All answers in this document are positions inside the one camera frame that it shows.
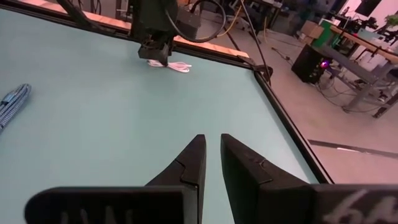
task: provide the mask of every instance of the black table edge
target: black table edge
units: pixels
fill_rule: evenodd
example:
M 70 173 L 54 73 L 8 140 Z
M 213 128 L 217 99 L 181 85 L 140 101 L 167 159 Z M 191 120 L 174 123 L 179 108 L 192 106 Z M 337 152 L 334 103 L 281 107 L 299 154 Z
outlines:
M 99 34 L 107 35 L 110 37 L 115 37 L 119 39 L 129 40 L 133 42 L 137 42 L 136 40 L 130 38 L 128 36 L 128 30 L 121 29 L 120 27 L 109 26 L 101 24 L 103 27 L 114 30 L 111 32 L 101 32 L 95 29 L 85 29 L 82 27 L 78 27 L 73 19 L 62 12 L 53 11 L 50 9 L 45 9 L 40 6 L 33 6 L 28 3 L 19 2 L 19 1 L 10 1 L 10 0 L 2 0 L 0 1 L 0 9 L 5 9 L 8 11 L 18 12 L 21 14 L 25 14 L 32 17 L 37 17 L 39 19 L 44 19 L 50 22 L 55 22 L 57 24 L 62 24 L 65 26 L 75 27 L 78 29 L 87 30 L 90 32 L 96 32 Z M 183 54 L 191 55 L 194 57 L 199 57 L 207 60 L 216 61 L 219 63 L 224 63 L 227 65 L 237 66 L 241 68 L 246 68 L 248 70 L 252 70 L 251 66 L 244 63 L 237 56 L 229 55 L 221 52 L 217 52 L 215 50 L 205 49 L 203 47 L 197 47 L 190 44 L 184 44 L 180 42 L 175 42 L 174 51 L 180 52 Z M 282 121 L 284 127 L 287 129 L 288 133 L 292 137 L 294 143 L 297 145 L 304 159 L 308 163 L 315 177 L 321 184 L 334 184 L 332 178 L 329 176 L 326 169 L 322 166 L 320 160 L 315 155 L 313 150 L 311 149 L 307 140 L 301 135 L 300 131 L 297 129 L 296 125 L 294 125 L 290 116 L 287 114 L 286 110 L 281 105 L 280 101 L 277 99 L 275 93 L 272 91 L 271 87 L 266 83 L 264 77 L 259 73 L 254 71 L 254 77 L 256 78 L 259 86 L 261 87 L 264 94 L 267 96 L 270 101 L 272 107 L 275 109 L 279 119 Z

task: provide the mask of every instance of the cardboard box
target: cardboard box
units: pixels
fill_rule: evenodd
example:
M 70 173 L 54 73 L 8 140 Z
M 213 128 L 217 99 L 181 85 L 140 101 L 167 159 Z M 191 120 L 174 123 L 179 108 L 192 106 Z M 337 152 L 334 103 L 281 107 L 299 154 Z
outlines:
M 300 35 L 300 41 L 301 41 L 301 43 L 305 43 L 305 44 L 311 45 L 312 42 L 313 42 L 313 38 L 309 37 L 309 36 L 307 36 L 305 34 L 301 34 Z
M 302 39 L 302 42 L 303 42 L 303 43 L 306 43 L 306 44 L 308 44 L 308 45 L 311 45 L 312 42 L 313 42 L 313 38 L 312 38 L 312 37 L 304 37 L 304 38 Z
M 302 27 L 301 32 L 305 34 L 307 37 L 317 39 L 319 36 L 321 36 L 323 32 L 323 27 L 312 21 L 305 21 L 305 24 Z

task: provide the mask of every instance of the white usb cable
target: white usb cable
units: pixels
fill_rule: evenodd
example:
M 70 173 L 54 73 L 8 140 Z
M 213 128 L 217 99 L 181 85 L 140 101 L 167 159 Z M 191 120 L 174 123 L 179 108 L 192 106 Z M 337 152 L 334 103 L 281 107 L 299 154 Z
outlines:
M 159 61 L 156 60 L 148 60 L 148 65 L 152 67 L 164 67 Z M 192 67 L 192 65 L 184 62 L 169 62 L 167 66 L 173 70 L 183 73 L 188 73 L 189 68 Z

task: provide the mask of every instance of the gray floor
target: gray floor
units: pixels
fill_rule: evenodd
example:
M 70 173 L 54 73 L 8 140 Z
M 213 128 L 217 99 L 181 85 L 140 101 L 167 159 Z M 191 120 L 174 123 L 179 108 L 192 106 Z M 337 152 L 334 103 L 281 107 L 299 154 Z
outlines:
M 212 15 L 205 14 L 203 17 L 207 20 L 202 22 L 201 35 L 209 34 L 214 27 L 219 25 L 209 21 Z M 234 41 L 240 50 L 248 53 L 257 63 L 262 63 L 255 41 L 240 27 L 237 25 L 230 32 Z M 398 106 L 379 119 L 371 116 L 376 111 L 345 113 L 339 106 L 327 101 L 314 86 L 301 82 L 290 70 L 291 66 L 288 62 L 271 50 L 271 47 L 275 47 L 294 61 L 302 50 L 302 43 L 293 37 L 272 31 L 268 32 L 266 37 L 267 42 L 264 41 L 263 34 L 259 34 L 266 62 L 274 69 L 272 89 L 305 138 L 398 153 L 396 147 L 398 140 L 395 139 L 398 133 L 398 119 L 394 118 Z M 233 47 L 227 36 L 211 42 Z M 322 80 L 324 86 L 331 84 L 328 83 L 327 77 L 328 75 L 324 76 Z M 336 79 L 335 88 L 342 92 L 348 87 Z M 324 91 L 324 94 L 335 96 L 338 93 L 333 88 L 329 88 Z M 349 95 L 330 98 L 337 105 L 347 104 L 350 99 L 352 96 Z M 374 106 L 361 105 L 358 111 L 372 108 Z M 329 147 L 313 146 L 312 148 L 337 183 L 398 183 L 398 175 L 395 171 L 398 169 L 397 159 Z

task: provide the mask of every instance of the light blue table surface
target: light blue table surface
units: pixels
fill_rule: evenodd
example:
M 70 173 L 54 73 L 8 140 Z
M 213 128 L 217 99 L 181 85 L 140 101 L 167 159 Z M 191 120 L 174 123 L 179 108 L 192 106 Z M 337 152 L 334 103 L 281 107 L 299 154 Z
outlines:
M 0 10 L 0 96 L 32 93 L 0 135 L 0 223 L 58 186 L 140 186 L 205 134 L 203 223 L 233 223 L 220 160 L 230 133 L 307 182 L 315 176 L 252 71 L 173 53 L 188 74 L 152 68 L 139 44 Z

